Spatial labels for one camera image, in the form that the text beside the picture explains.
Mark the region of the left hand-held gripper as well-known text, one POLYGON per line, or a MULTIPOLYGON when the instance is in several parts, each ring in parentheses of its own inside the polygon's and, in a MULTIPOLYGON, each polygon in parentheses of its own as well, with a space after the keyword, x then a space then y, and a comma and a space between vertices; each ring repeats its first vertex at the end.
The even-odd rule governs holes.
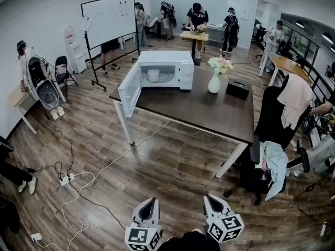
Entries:
POLYGON ((130 251, 157 251, 161 239, 160 208, 157 198, 149 198, 134 208, 126 227, 125 244, 130 251))

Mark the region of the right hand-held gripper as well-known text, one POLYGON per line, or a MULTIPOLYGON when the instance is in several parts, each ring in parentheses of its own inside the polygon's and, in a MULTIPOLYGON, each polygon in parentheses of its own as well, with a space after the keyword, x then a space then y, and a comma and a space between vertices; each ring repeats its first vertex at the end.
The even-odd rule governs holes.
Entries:
POLYGON ((204 214, 208 218, 207 234, 218 243, 236 239, 244 229, 241 216, 230 211, 229 204, 218 196, 210 194, 204 196, 204 214), (227 213, 212 217, 213 211, 227 213))

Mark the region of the white cup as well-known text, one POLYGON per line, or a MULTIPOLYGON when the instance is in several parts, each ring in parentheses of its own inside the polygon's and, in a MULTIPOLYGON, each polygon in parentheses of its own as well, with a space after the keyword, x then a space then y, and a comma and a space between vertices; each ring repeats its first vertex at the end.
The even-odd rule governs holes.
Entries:
POLYGON ((159 81, 160 71, 158 69, 149 69, 147 71, 147 80, 156 83, 159 81))

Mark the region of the white microwave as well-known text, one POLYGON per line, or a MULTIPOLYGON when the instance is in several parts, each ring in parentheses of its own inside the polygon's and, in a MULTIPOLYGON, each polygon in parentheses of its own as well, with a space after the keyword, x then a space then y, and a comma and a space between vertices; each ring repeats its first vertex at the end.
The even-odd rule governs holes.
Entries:
POLYGON ((191 90, 194 62, 188 51, 142 51, 118 88, 126 117, 131 117, 143 88, 191 90), (147 80, 147 71, 158 69, 159 81, 147 80))

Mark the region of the person's black clothing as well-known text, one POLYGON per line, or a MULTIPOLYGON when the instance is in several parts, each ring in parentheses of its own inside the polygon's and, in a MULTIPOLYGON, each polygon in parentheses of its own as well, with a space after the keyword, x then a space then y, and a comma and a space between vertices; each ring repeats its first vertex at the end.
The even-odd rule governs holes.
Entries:
POLYGON ((220 251, 219 244, 201 230, 193 229, 182 237, 170 237, 157 251, 220 251))

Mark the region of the white power strip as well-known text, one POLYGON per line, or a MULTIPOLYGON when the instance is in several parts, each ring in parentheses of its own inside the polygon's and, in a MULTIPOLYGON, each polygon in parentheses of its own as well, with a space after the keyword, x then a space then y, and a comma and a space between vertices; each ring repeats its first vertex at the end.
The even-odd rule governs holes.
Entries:
POLYGON ((65 176, 60 180, 60 185, 66 186, 67 184, 71 183, 74 180, 75 176, 73 173, 70 173, 69 176, 65 176))

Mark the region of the black office chair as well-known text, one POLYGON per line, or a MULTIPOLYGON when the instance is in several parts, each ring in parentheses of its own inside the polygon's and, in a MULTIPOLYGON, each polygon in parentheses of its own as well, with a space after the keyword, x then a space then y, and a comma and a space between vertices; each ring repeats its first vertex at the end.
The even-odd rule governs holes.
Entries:
MULTIPOLYGON (((285 77, 280 87, 269 86, 265 89, 262 98, 260 118, 254 131, 254 142, 242 152, 237 161, 233 164, 233 167, 240 171, 240 181, 237 186, 255 193, 256 200, 254 204, 256 206, 261 203, 261 195, 267 195, 271 187, 271 174, 266 166, 266 162, 262 161, 260 156, 260 143, 264 143, 265 141, 278 143, 285 152, 296 131, 303 124, 312 109, 311 100, 310 105, 300 116, 296 129, 292 130, 290 127, 283 128, 281 116, 284 105, 281 104, 277 98, 286 86, 287 81, 288 76, 285 77)), ((307 151, 302 147, 300 142, 298 142, 296 148, 300 156, 292 161, 288 160, 286 173, 288 169, 297 165, 301 165, 303 171, 307 173, 310 171, 307 151)), ((285 190, 285 187, 286 178, 281 192, 285 190)))

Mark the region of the black tissue box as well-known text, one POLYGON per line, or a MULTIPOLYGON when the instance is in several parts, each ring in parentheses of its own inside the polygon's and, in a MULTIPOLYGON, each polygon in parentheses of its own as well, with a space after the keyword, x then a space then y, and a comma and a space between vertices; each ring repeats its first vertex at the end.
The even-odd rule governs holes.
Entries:
POLYGON ((249 95, 249 91, 250 85, 248 83, 241 82, 234 78, 229 78, 226 89, 227 94, 246 100, 249 95))

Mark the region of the white vase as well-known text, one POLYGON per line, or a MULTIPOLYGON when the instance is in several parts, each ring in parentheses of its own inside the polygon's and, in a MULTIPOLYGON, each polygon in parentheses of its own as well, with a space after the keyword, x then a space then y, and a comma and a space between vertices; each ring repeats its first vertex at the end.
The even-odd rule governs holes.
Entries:
POLYGON ((220 76, 214 72, 211 80, 208 83, 208 91, 212 94, 217 94, 220 90, 220 76))

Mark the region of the pale pink cloth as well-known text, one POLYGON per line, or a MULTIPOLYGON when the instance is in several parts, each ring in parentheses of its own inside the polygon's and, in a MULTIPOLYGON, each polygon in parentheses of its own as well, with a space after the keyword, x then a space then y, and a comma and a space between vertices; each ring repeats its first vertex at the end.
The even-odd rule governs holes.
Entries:
POLYGON ((300 116, 305 112, 312 100, 312 89, 308 83, 295 74, 288 75, 286 86, 277 100, 284 105, 281 116, 283 128, 295 130, 300 116))

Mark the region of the light wood desk white legs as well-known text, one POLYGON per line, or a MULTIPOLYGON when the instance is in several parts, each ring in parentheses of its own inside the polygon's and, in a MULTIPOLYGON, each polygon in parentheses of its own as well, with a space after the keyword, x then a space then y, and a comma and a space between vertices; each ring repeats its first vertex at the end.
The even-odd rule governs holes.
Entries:
POLYGON ((37 134, 37 131, 33 128, 33 126, 30 124, 30 122, 25 117, 24 109, 21 106, 21 104, 30 97, 30 94, 28 92, 23 92, 21 90, 21 85, 19 84, 9 95, 8 100, 9 104, 15 108, 18 109, 20 112, 21 119, 23 122, 28 126, 28 128, 32 131, 34 135, 37 134))
POLYGON ((269 82, 269 86, 272 86, 274 83, 274 80, 278 74, 278 71, 281 70, 282 72, 285 72, 286 74, 295 74, 304 79, 308 83, 312 83, 311 79, 307 75, 307 73, 299 66, 299 65, 294 65, 294 62, 284 56, 274 54, 270 51, 267 51, 264 56, 264 61, 262 63, 259 77, 262 76, 265 66, 267 64, 268 59, 272 61, 274 64, 274 72, 272 75, 272 78, 269 82))

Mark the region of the black folding chair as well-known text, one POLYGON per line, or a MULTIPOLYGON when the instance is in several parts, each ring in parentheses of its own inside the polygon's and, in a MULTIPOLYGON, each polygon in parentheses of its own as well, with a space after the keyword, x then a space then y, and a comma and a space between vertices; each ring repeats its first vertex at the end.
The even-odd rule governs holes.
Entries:
POLYGON ((65 88, 65 97, 68 96, 68 83, 73 82, 76 86, 78 86, 73 70, 71 69, 70 64, 68 63, 68 59, 65 55, 60 56, 55 61, 55 79, 57 83, 63 84, 65 88))

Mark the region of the light wood standing table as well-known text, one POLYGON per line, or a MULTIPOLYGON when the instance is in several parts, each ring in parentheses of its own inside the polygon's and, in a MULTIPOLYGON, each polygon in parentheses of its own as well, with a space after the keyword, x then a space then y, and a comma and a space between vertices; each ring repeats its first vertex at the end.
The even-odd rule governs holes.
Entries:
POLYGON ((192 41, 192 52, 191 56, 193 59, 199 59, 200 52, 202 50, 204 42, 208 41, 209 35, 207 33, 195 34, 191 31, 183 31, 180 34, 180 38, 190 39, 192 41))

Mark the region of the black swivel chair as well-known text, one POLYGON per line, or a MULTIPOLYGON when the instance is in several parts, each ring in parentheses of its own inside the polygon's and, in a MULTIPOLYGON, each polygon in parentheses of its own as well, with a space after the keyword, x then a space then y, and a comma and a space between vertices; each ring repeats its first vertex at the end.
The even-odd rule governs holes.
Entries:
POLYGON ((264 51, 266 43, 264 42, 264 36, 266 34, 266 29, 262 24, 256 19, 254 26, 254 33, 252 35, 251 44, 256 44, 262 51, 264 51))

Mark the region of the clear plastic bag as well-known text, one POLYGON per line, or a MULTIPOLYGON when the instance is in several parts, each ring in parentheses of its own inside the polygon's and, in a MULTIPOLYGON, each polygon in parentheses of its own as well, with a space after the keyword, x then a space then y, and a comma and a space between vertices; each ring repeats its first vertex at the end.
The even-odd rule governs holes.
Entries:
POLYGON ((83 31, 88 31, 92 24, 92 18, 90 15, 84 15, 79 28, 83 31))

